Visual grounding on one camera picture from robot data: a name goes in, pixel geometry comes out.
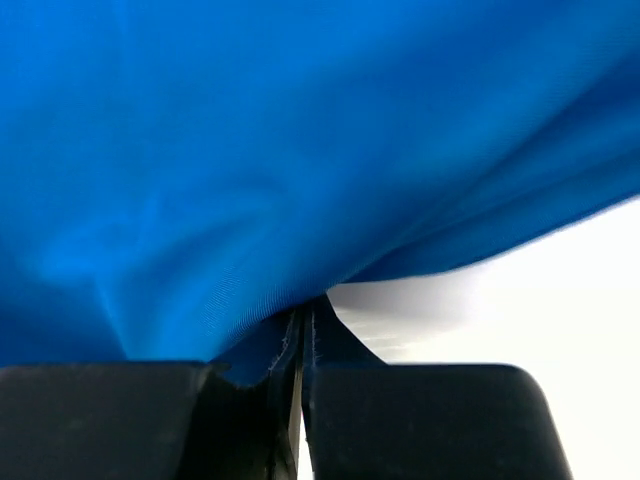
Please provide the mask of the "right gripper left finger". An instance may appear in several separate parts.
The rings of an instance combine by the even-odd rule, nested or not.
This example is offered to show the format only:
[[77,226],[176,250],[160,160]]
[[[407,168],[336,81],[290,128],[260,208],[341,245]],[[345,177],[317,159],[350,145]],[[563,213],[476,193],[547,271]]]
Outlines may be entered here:
[[262,387],[196,363],[1,371],[4,479],[274,479]]

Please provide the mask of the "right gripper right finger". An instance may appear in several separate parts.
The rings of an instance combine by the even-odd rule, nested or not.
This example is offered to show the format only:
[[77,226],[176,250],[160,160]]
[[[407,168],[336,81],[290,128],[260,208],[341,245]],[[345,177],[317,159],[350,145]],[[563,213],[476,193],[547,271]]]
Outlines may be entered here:
[[556,480],[571,472],[538,383],[505,364],[391,365],[319,297],[302,408],[318,479]]

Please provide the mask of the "blue cloth napkin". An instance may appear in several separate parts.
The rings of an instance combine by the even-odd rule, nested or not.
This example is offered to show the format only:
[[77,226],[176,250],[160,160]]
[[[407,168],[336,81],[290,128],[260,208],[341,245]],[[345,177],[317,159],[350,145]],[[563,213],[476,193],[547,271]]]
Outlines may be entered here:
[[208,361],[639,191],[635,1],[5,1],[1,361]]

